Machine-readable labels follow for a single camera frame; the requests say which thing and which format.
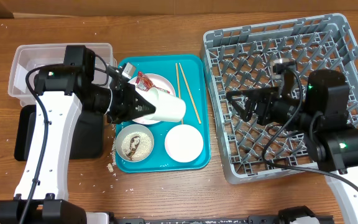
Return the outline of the grey bowl with rice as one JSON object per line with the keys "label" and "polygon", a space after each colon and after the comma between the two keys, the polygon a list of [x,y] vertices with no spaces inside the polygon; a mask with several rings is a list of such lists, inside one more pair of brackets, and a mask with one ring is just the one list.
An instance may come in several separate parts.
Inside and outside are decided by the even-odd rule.
{"label": "grey bowl with rice", "polygon": [[115,147],[121,159],[127,162],[140,162],[151,155],[154,136],[145,126],[132,124],[119,131]]}

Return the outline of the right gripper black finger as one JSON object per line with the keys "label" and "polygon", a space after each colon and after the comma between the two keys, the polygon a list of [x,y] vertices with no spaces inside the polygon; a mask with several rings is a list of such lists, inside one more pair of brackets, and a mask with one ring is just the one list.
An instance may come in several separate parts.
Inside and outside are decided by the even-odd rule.
{"label": "right gripper black finger", "polygon": [[226,93],[226,99],[232,100],[235,96],[259,97],[260,95],[268,95],[271,93],[278,93],[278,91],[279,91],[279,87],[229,91]]}
{"label": "right gripper black finger", "polygon": [[243,121],[250,121],[259,99],[258,93],[230,93],[230,104]]}

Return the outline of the red snack wrapper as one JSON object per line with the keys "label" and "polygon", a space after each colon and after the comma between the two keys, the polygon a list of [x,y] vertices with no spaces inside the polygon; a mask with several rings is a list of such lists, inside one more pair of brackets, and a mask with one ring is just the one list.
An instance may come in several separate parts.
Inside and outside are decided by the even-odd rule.
{"label": "red snack wrapper", "polygon": [[163,88],[159,88],[155,86],[155,84],[152,82],[152,80],[144,73],[138,72],[137,78],[135,81],[135,85],[138,89],[142,91],[149,91],[151,88],[156,88],[158,90],[161,90],[165,93],[170,93],[168,90],[165,90]]}

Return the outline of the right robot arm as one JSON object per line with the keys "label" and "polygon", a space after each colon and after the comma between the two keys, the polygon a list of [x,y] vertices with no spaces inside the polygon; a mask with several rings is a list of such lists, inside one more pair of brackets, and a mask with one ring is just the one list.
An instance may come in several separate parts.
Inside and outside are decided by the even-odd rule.
{"label": "right robot arm", "polygon": [[[229,91],[228,102],[241,120],[253,115],[259,125],[276,123],[280,129],[262,149],[262,161],[274,168],[321,174],[330,186],[347,223],[358,223],[358,128],[347,122],[349,85],[343,73],[316,70],[307,86],[292,68],[276,71],[280,86]],[[267,159],[270,145],[282,131],[301,132],[309,157],[317,168],[277,164]]]}

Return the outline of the white paper cup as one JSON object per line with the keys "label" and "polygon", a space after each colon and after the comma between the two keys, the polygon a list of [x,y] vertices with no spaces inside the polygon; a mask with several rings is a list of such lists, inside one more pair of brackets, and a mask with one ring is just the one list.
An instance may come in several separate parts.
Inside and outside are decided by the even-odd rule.
{"label": "white paper cup", "polygon": [[155,112],[144,116],[145,119],[154,121],[179,122],[186,113],[185,102],[169,93],[155,87],[149,89],[142,96],[153,106]]}

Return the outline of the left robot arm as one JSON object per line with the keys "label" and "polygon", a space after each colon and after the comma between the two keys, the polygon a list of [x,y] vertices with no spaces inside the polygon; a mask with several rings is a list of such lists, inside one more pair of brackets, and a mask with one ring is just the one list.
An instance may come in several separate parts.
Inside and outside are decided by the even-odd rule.
{"label": "left robot arm", "polygon": [[0,223],[113,223],[109,212],[86,212],[68,201],[68,162],[78,118],[88,110],[120,124],[156,108],[136,92],[122,67],[106,67],[112,87],[94,84],[96,58],[84,45],[67,45],[62,63],[27,72],[25,84],[36,100],[34,132],[14,197],[0,200]]}

